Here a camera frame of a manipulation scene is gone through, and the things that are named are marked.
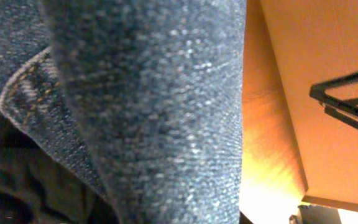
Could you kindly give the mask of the dark blue jeans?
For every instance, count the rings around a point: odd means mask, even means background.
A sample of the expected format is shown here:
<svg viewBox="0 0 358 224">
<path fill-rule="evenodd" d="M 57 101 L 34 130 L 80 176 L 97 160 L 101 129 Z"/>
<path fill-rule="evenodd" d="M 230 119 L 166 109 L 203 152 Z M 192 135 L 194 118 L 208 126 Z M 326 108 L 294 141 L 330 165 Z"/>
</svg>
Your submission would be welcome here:
<svg viewBox="0 0 358 224">
<path fill-rule="evenodd" d="M 237 223 L 245 1 L 0 1 L 0 113 L 118 223 Z"/>
</svg>

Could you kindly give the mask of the black garment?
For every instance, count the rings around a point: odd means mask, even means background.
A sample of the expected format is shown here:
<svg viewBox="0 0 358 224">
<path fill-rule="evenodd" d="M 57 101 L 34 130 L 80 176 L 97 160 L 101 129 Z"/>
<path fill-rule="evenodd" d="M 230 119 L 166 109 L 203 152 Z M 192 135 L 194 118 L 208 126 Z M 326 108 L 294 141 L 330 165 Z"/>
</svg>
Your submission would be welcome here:
<svg viewBox="0 0 358 224">
<path fill-rule="evenodd" d="M 115 224 L 111 206 L 0 113 L 0 224 Z"/>
</svg>

